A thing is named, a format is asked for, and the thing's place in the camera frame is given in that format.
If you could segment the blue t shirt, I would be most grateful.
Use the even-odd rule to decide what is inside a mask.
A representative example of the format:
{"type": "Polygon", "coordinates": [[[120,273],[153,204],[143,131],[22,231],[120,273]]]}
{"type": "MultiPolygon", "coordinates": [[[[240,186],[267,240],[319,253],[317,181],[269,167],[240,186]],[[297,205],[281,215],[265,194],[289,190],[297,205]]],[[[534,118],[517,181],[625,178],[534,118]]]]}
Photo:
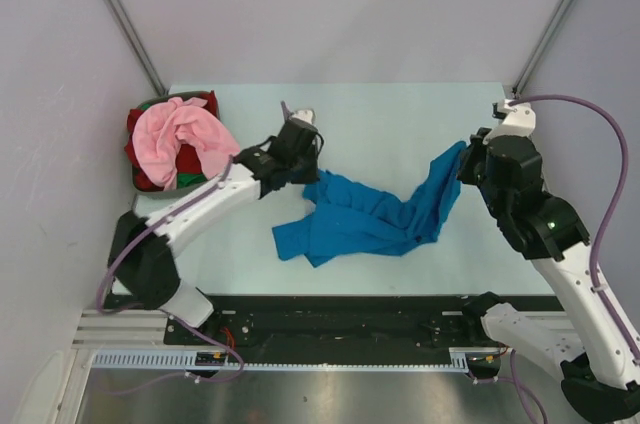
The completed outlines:
{"type": "Polygon", "coordinates": [[[338,256],[399,257],[435,243],[461,192],[457,172],[465,149],[459,141],[431,161],[426,180],[406,201],[321,171],[302,192],[313,211],[272,228],[278,258],[303,256],[317,268],[338,256]]]}

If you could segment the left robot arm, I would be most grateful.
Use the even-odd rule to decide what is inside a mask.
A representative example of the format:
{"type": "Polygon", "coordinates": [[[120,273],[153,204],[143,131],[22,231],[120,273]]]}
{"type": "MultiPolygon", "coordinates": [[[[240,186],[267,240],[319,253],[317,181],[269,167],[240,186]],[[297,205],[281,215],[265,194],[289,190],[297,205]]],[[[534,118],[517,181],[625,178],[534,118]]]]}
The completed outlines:
{"type": "Polygon", "coordinates": [[[310,109],[291,113],[275,136],[242,150],[207,183],[174,203],[139,216],[128,211],[117,221],[108,270],[96,297],[103,308],[109,286],[119,282],[133,305],[160,310],[186,324],[197,342],[214,341],[221,320],[211,300],[179,276],[176,259],[200,234],[226,214],[288,184],[318,178],[323,137],[310,109]]]}

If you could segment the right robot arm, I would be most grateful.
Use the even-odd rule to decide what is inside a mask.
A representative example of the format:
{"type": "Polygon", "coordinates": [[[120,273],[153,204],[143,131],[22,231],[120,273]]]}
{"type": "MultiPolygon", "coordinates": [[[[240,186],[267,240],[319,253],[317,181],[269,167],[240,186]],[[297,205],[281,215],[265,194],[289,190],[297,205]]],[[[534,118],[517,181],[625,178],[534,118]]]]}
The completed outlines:
{"type": "Polygon", "coordinates": [[[473,345],[507,345],[554,378],[590,423],[639,413],[639,334],[590,262],[589,234],[566,200],[543,188],[542,157],[526,136],[481,128],[461,154],[459,180],[477,187],[502,235],[553,290],[576,334],[570,339],[486,292],[463,310],[473,345]]]}

